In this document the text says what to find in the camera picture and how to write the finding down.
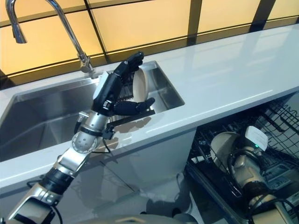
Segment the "plate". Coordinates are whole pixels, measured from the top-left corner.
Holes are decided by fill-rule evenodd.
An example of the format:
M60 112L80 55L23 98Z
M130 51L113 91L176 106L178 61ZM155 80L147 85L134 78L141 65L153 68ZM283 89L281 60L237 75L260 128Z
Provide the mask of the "plate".
M133 78L133 101L142 102L149 96L149 81L146 72L139 68Z

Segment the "white countertop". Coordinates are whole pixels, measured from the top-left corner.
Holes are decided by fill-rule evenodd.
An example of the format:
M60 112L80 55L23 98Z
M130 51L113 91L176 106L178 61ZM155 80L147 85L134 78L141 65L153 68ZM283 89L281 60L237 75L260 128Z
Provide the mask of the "white countertop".
M298 39L296 24L146 56L144 62L157 61L185 104L151 116L142 128L117 132L114 154L298 91ZM96 70L113 70L117 64ZM83 76L77 71L2 90L0 115L16 93ZM62 143L1 162L0 187L46 173L69 145Z

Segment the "chrome faucet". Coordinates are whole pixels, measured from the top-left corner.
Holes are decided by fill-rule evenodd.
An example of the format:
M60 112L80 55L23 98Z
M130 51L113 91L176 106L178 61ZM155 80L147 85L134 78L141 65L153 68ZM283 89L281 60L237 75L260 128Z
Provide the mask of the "chrome faucet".
M76 39L76 36L69 24L69 22L67 21L65 14L62 10L62 8L59 6L59 4L55 1L55 0L46 0L57 12L66 32L68 33L74 47L77 50L77 55L78 58L81 61L81 71L83 71L84 73L88 73L89 77L91 78L96 78L94 77L94 70L93 67L90 63L90 57L86 55L86 53L82 50L78 40ZM13 35L14 38L16 40L17 43L26 43L26 39L25 36L22 33L21 27L19 25L18 19L15 15L15 11L14 11L14 4L15 4L16 0L6 0L6 10L7 10L7 14L11 23L11 26L13 28Z

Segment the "sink basin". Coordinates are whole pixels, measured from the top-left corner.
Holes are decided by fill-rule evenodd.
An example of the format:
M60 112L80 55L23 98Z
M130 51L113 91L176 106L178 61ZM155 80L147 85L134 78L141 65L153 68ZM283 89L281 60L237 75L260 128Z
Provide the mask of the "sink basin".
M149 97L156 100L152 111L184 104L156 62L141 67L148 77ZM132 78L121 90L123 99L133 96ZM0 119L0 161L71 140L78 113L90 110L98 81L86 78L15 95ZM110 121L119 119L115 116Z

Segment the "faucet handle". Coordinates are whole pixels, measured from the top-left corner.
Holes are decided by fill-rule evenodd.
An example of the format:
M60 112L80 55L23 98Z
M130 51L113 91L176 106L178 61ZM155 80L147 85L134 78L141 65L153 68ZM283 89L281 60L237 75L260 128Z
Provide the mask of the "faucet handle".
M84 60L81 60L81 71L84 73L89 73L93 70L92 65L90 64L90 56L86 56Z

